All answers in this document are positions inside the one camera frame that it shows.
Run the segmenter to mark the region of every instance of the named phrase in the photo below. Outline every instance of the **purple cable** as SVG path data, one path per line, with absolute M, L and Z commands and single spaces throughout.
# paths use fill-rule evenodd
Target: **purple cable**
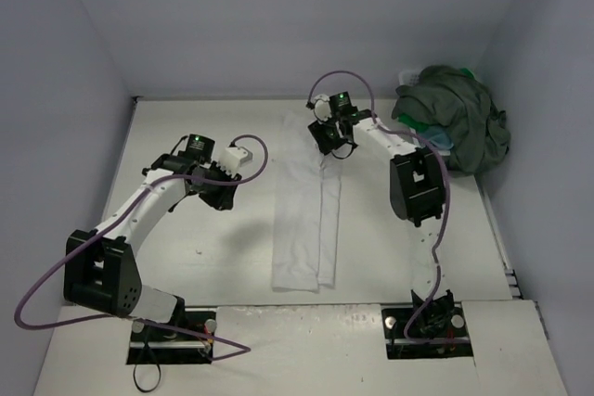
M 435 294 L 437 294 L 437 290 L 439 289 L 439 286 L 442 283 L 442 267 L 441 267 L 441 264 L 439 263 L 439 258 L 437 257 L 437 248 L 439 248 L 439 245 L 441 245 L 442 240 L 444 239 L 444 233 L 446 232 L 446 225 L 447 225 L 447 219 L 449 217 L 449 208 L 450 208 L 449 176 L 447 173 L 446 164 L 444 163 L 444 159 L 440 155 L 439 151 L 427 139 L 423 138 L 422 136 L 419 136 L 418 134 L 413 134 L 412 132 L 408 132 L 406 130 L 390 130 L 390 129 L 383 127 L 382 125 L 379 125 L 378 118 L 375 113 L 375 96 L 373 95 L 373 91 L 371 90 L 371 85 L 369 85 L 369 83 L 362 76 L 356 74 L 353 71 L 334 70 L 334 71 L 330 71 L 330 72 L 324 74 L 323 76 L 321 76 L 314 83 L 311 90 L 309 91 L 309 97 L 307 98 L 307 102 L 311 102 L 312 96 L 314 95 L 314 91 L 316 90 L 317 85 L 322 80 L 328 78 L 329 76 L 331 76 L 333 74 L 348 74 L 350 76 L 357 78 L 359 81 L 361 81 L 361 83 L 363 83 L 366 86 L 366 88 L 368 89 L 368 93 L 369 93 L 369 99 L 371 101 L 371 119 L 373 120 L 373 122 L 378 126 L 378 128 L 382 132 L 384 132 L 386 134 L 397 134 L 397 135 L 412 136 L 414 138 L 417 138 L 437 158 L 437 162 L 439 163 L 439 170 L 441 171 L 442 178 L 444 179 L 445 208 L 444 208 L 444 215 L 442 217 L 442 224 L 441 224 L 441 227 L 439 228 L 439 233 L 437 235 L 437 239 L 435 240 L 435 243 L 433 244 L 433 246 L 431 248 L 431 254 L 433 256 L 433 261 L 435 262 L 436 279 L 435 279 L 435 284 L 433 285 L 433 288 L 432 288 L 431 292 L 429 293 L 429 296 L 427 296 L 427 299 L 425 299 L 425 301 L 421 304 L 421 306 L 419 308 L 417 308 L 417 310 L 412 314 L 410 319 L 408 319 L 408 322 L 405 326 L 404 334 L 405 334 L 405 338 L 407 338 L 408 340 L 412 340 L 412 341 L 419 342 L 419 343 L 442 343 L 439 340 L 427 340 L 427 339 L 412 338 L 411 336 L 409 336 L 408 331 L 410 330 L 412 325 L 415 323 L 415 321 L 419 318 L 420 314 L 431 303 L 431 301 L 433 300 L 433 297 L 435 297 Z M 467 343 L 466 340 L 460 340 L 460 339 L 449 339 L 448 341 L 450 343 Z
M 266 143 L 264 142 L 264 140 L 262 138 L 260 138 L 259 136 L 256 136 L 255 134 L 241 134 L 240 136 L 237 136 L 236 138 L 234 138 L 233 141 L 231 141 L 231 144 L 232 145 L 235 144 L 240 139 L 253 139 L 253 140 L 257 141 L 262 146 L 262 150 L 264 151 L 264 160 L 262 162 L 262 165 L 260 166 L 260 168 L 254 175 L 249 176 L 248 178 L 243 178 L 238 181 L 225 182 L 225 181 L 209 180 L 209 179 L 202 178 L 199 176 L 175 174 L 175 175 L 163 176 L 162 178 L 159 178 L 158 180 L 153 181 L 150 184 L 150 187 L 145 188 L 145 190 L 143 190 L 138 195 L 138 197 L 136 197 L 136 199 L 130 204 L 128 209 L 126 209 L 115 222 L 110 224 L 108 227 L 106 227 L 102 231 L 97 232 L 94 236 L 92 236 L 91 238 L 86 240 L 81 246 L 79 246 L 78 248 L 73 250 L 71 253 L 69 253 L 67 256 L 62 258 L 59 262 L 54 264 L 51 268 L 49 268 L 49 270 L 45 274 L 43 274 L 33 284 L 33 286 L 25 293 L 25 295 L 19 301 L 19 304 L 17 305 L 17 308 L 15 309 L 15 313 L 14 313 L 15 324 L 17 324 L 17 326 L 19 326 L 22 329 L 35 331 L 35 330 L 41 330 L 41 329 L 57 328 L 59 326 L 78 324 L 78 323 L 86 322 L 89 320 L 97 320 L 97 319 L 111 317 L 111 315 L 108 315 L 108 314 L 97 314 L 97 315 L 88 315 L 86 317 L 78 317 L 78 318 L 70 319 L 70 320 L 63 320 L 61 322 L 53 322 L 51 324 L 31 325 L 31 324 L 28 324 L 27 322 L 25 322 L 24 320 L 22 320 L 22 311 L 23 311 L 23 308 L 25 307 L 25 305 L 27 304 L 27 302 L 33 296 L 33 294 L 35 294 L 35 292 L 37 292 L 37 290 L 47 281 L 47 279 L 49 279 L 49 277 L 51 277 L 53 274 L 55 274 L 62 266 L 64 266 L 66 263 L 68 263 L 70 260 L 72 260 L 78 254 L 80 254 L 82 251 L 84 251 L 85 249 L 87 249 L 88 247 L 93 245 L 96 241 L 98 241 L 100 238 L 102 238 L 108 232 L 112 231 L 115 227 L 117 227 L 128 215 L 130 215 L 130 213 L 135 209 L 135 207 L 138 206 L 138 204 L 147 196 L 147 194 L 150 192 L 152 187 L 155 187 L 165 181 L 177 180 L 177 179 L 200 181 L 207 185 L 223 185 L 223 186 L 225 186 L 225 185 L 244 185 L 246 183 L 249 183 L 251 180 L 257 178 L 258 176 L 260 176 L 260 174 L 264 171 L 266 164 L 268 163 L 268 147 L 266 146 Z M 241 345 L 239 343 L 233 342 L 232 340 L 220 339 L 220 338 L 216 338 L 214 336 L 210 336 L 207 334 L 197 333 L 194 331 L 190 331 L 188 329 L 179 328 L 177 326 L 168 326 L 165 324 L 158 324 L 156 322 L 147 321 L 147 320 L 143 320 L 143 323 L 145 323 L 146 325 L 149 325 L 149 326 L 165 328 L 165 329 L 169 329 L 171 331 L 176 331 L 178 333 L 188 334 L 190 336 L 196 336 L 197 338 L 201 338 L 201 339 L 213 339 L 215 341 L 225 343 L 226 345 L 231 345 L 231 346 L 236 347 L 241 350 L 241 351 L 238 351 L 235 353 L 227 354 L 225 356 L 214 358 L 213 360 L 226 359 L 228 357 L 237 356 L 237 355 L 244 354 L 244 353 L 250 351 L 249 347 L 246 347 L 245 345 Z

